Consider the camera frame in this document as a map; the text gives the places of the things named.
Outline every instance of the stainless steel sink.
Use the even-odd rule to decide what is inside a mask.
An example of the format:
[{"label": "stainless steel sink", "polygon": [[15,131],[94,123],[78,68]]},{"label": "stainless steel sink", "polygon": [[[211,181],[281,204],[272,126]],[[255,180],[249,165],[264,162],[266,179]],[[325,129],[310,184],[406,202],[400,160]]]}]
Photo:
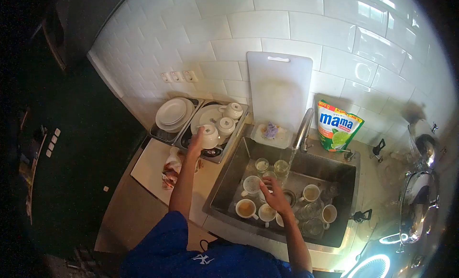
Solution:
[{"label": "stainless steel sink", "polygon": [[[250,175],[257,175],[254,166],[258,158],[266,158],[270,170],[276,160],[290,160],[292,149],[277,149],[256,143],[250,139],[252,125],[244,125],[235,140],[235,146],[229,153],[222,171],[204,204],[203,211],[209,215],[253,234],[285,243],[284,229],[274,221],[265,228],[264,222],[254,218],[240,218],[235,212],[235,203],[242,199],[242,181]],[[343,242],[346,229],[351,226],[349,217],[355,212],[357,189],[359,185],[360,154],[356,153],[350,161],[344,159],[343,153],[331,153],[322,148],[319,141],[308,140],[314,146],[307,153],[298,151],[292,161],[290,174],[279,179],[282,188],[289,190],[296,198],[292,206],[296,212],[307,202],[299,201],[302,190],[308,184],[315,184],[325,189],[330,183],[337,183],[338,196],[324,204],[333,204],[338,212],[330,228],[316,236],[303,236],[304,241],[316,245],[339,248]],[[257,206],[263,204],[259,197],[246,196]]]}]

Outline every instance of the ny logo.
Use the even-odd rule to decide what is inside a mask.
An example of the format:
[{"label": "ny logo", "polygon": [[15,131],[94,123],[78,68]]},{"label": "ny logo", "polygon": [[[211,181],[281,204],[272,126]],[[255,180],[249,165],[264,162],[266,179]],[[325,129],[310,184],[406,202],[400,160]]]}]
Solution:
[{"label": "ny logo", "polygon": [[206,261],[207,258],[209,258],[209,256],[207,256],[207,255],[202,256],[202,254],[199,254],[198,256],[193,258],[193,260],[201,259],[201,263],[200,264],[209,264],[210,261],[215,259],[215,258],[213,258],[213,259],[210,259],[209,261]]}]

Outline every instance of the cutting board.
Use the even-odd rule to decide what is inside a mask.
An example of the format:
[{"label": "cutting board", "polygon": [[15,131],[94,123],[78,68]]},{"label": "cutting board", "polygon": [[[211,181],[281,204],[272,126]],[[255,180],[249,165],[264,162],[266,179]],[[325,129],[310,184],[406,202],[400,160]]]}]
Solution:
[{"label": "cutting board", "polygon": [[247,62],[255,122],[270,120],[296,133],[306,113],[313,60],[249,51]]}]

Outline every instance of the dish rack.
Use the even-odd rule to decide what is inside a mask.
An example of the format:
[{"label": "dish rack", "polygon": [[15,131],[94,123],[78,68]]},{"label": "dish rack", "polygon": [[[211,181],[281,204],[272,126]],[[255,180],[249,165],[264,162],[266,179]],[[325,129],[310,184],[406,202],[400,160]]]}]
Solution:
[{"label": "dish rack", "polygon": [[189,123],[191,121],[191,119],[193,118],[195,113],[198,111],[198,109],[200,108],[200,106],[204,102],[204,99],[202,99],[202,98],[193,98],[193,97],[182,97],[182,98],[186,98],[186,99],[190,100],[193,103],[193,106],[195,107],[195,110],[192,112],[191,117],[186,121],[186,123],[184,124],[182,129],[179,132],[176,132],[176,133],[166,132],[166,131],[160,129],[156,125],[156,123],[153,124],[153,126],[150,128],[150,135],[154,139],[157,139],[158,141],[160,141],[162,143],[165,143],[165,144],[168,144],[168,145],[174,145],[174,143],[178,140],[180,135],[186,130],[186,128],[188,127],[188,125],[189,125]]},{"label": "dish rack", "polygon": [[[196,112],[203,107],[213,105],[213,104],[219,104],[222,106],[226,106],[229,103],[230,102],[205,100],[204,103],[202,103],[198,108],[195,109],[195,111],[193,112],[191,116],[191,119],[196,114]],[[237,137],[239,129],[244,125],[243,123],[244,118],[248,114],[249,106],[246,104],[239,104],[239,105],[242,107],[244,112],[242,116],[239,118],[239,121],[236,123],[236,128],[234,129],[233,133],[231,134],[231,136],[225,139],[225,141],[222,144],[217,145],[213,149],[205,149],[201,154],[201,157],[203,159],[212,161],[216,164],[219,164],[223,160],[223,157],[229,150],[229,146],[231,146],[233,140]],[[184,150],[185,152],[188,150],[188,146],[190,145],[191,137],[193,136],[193,134],[191,133],[191,119],[185,124],[185,129],[179,132],[178,139],[176,139],[174,143],[176,147]]]}]

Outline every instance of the blue shirt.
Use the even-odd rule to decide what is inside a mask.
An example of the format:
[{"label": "blue shirt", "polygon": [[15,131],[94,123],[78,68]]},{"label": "blue shirt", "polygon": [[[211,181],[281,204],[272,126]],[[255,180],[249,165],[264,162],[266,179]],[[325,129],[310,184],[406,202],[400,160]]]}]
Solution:
[{"label": "blue shirt", "polygon": [[126,256],[121,277],[298,277],[314,278],[258,248],[233,244],[201,253],[187,251],[188,224],[178,211],[167,213]]}]

